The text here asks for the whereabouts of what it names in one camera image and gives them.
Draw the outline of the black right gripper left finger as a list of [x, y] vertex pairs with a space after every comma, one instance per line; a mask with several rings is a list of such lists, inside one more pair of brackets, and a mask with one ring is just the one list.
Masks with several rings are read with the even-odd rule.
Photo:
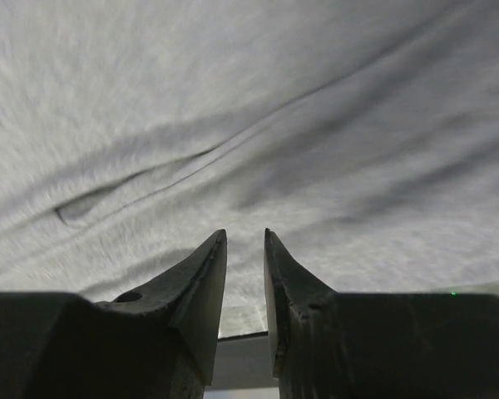
[[225, 289], [226, 232], [110, 302], [99, 302], [103, 385], [209, 385]]

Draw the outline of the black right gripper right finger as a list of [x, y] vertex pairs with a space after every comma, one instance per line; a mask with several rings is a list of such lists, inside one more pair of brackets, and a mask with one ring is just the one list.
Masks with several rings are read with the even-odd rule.
[[293, 330], [309, 320], [309, 309], [320, 309], [335, 291], [310, 273], [271, 229], [264, 231], [264, 290], [273, 377], [286, 364]]

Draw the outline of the grey t-shirt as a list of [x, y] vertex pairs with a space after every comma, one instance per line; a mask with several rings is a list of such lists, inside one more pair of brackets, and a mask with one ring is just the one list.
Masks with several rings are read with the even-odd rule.
[[499, 287], [499, 1], [0, 1], [0, 291], [110, 300], [272, 229], [332, 288]]

